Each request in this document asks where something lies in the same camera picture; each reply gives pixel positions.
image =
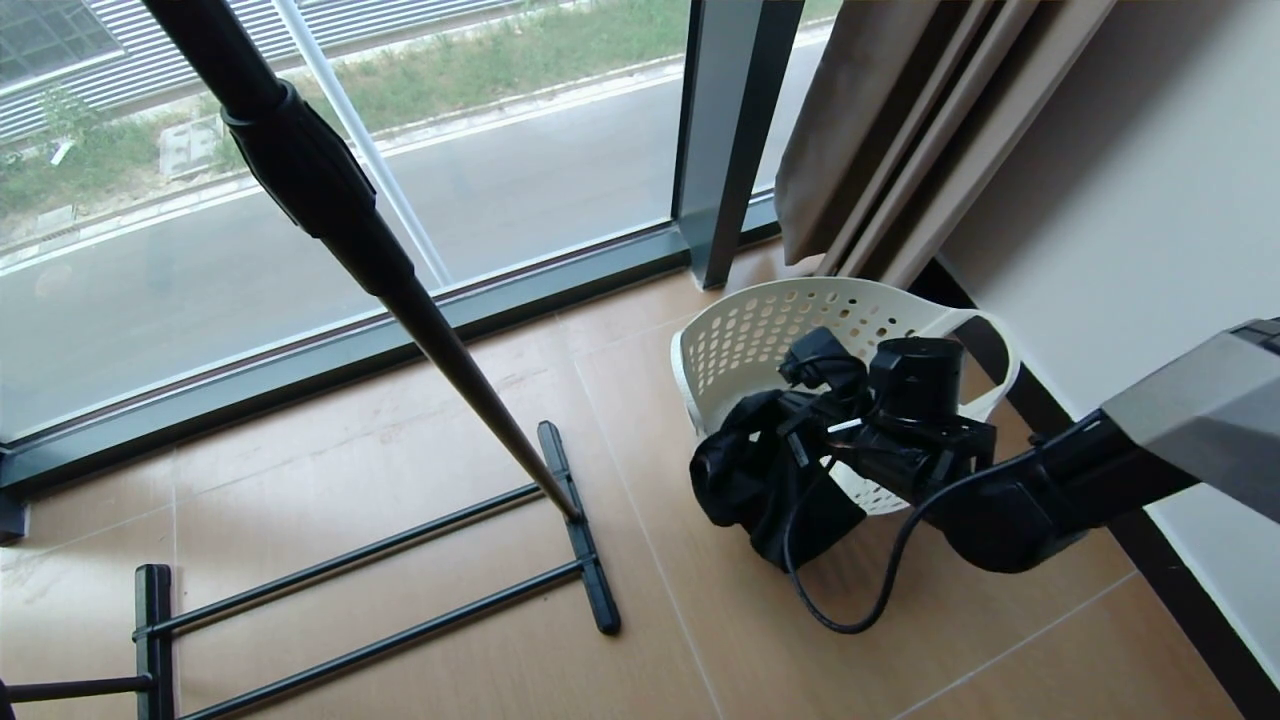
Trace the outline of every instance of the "curtain fold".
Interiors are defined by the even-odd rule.
[[[846,3],[778,168],[787,263],[910,284],[1112,3]]]

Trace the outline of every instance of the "white wall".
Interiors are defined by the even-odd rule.
[[[1074,416],[1280,316],[1280,3],[1119,3],[942,255]],[[1151,514],[1280,684],[1280,525]]]

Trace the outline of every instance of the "striped metal siding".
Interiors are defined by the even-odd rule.
[[[324,47],[466,13],[513,5],[521,0],[319,0],[305,3],[302,15]],[[88,0],[99,19],[124,50],[69,76],[10,96],[0,96],[0,141],[44,128],[41,94],[54,83],[90,106],[106,110],[191,82],[196,73],[178,54],[140,0]],[[270,0],[230,0],[250,37],[268,60],[294,55],[293,41]]]

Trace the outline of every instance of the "black baseboard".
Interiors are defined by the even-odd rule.
[[[975,307],[973,299],[936,260],[928,264],[910,290],[942,305]],[[957,331],[956,337],[983,370],[992,377],[1004,374],[1004,343],[991,327],[972,323]],[[1055,434],[1071,424],[1070,415],[1025,366],[1009,391],[1009,402],[1032,432]],[[1130,512],[1107,525],[1107,529],[1196,646],[1240,715],[1248,720],[1276,717],[1280,711],[1280,688],[1272,684],[1151,516],[1144,510]]]

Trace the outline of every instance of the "wooden floor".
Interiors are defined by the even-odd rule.
[[[772,279],[776,251],[731,288]],[[739,528],[689,488],[694,438],[671,337],[718,295],[673,275],[479,342],[521,424],[556,421],[623,618],[596,633],[577,583],[255,717],[1234,717],[1221,687],[1106,533],[1032,573],[961,561],[929,528],[869,633],[813,621]],[[1002,454],[1025,425],[997,413]],[[133,671],[133,568],[172,564],[191,610],[526,483],[428,364],[180,445],[36,503],[0,551],[0,676]],[[808,566],[832,614],[869,606],[902,516]],[[180,710],[275,680],[571,559],[545,500],[183,637]],[[129,719],[129,697],[20,720]]]

